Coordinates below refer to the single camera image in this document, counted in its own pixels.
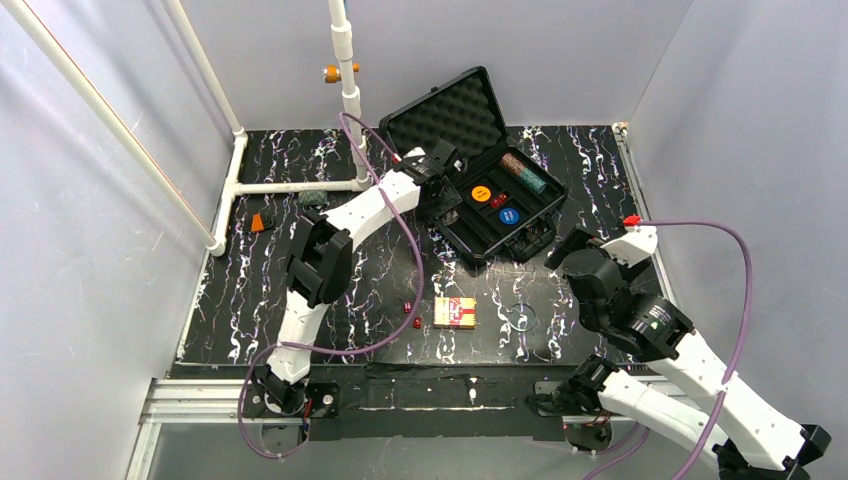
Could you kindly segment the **green blue poker chip stack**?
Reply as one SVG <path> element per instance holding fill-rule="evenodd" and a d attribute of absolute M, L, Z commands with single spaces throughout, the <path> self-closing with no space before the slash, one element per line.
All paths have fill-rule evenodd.
<path fill-rule="evenodd" d="M 326 205 L 328 203 L 328 193 L 318 190 L 301 191 L 297 195 L 297 202 L 307 207 Z"/>

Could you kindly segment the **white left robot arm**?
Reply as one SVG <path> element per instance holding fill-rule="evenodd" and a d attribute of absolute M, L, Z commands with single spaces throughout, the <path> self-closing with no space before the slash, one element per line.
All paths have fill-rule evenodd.
<path fill-rule="evenodd" d="M 467 161 L 457 147 L 440 140 L 426 151 L 415 147 L 398 159 L 376 183 L 349 202 L 299 218 L 286 259 L 286 304 L 277 345 L 267 365 L 284 388 L 300 385 L 311 365 L 321 321 L 346 292 L 353 275 L 353 254 L 362 242 L 420 206 L 433 213 L 448 198 L 451 181 Z"/>

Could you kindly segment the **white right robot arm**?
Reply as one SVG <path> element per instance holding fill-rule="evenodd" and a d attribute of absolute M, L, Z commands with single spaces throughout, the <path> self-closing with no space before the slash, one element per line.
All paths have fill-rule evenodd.
<path fill-rule="evenodd" d="M 676 400 L 636 380 L 616 363 L 589 356 L 533 405 L 554 415 L 580 410 L 628 417 L 687 449 L 677 471 L 697 462 L 722 479 L 804 479 L 831 435 L 821 426 L 783 415 L 711 349 L 692 320 L 671 300 L 634 290 L 658 247 L 658 223 L 630 216 L 622 236 L 602 240 L 581 227 L 557 245 L 547 266 L 560 270 L 579 305 L 579 321 L 679 388 Z"/>

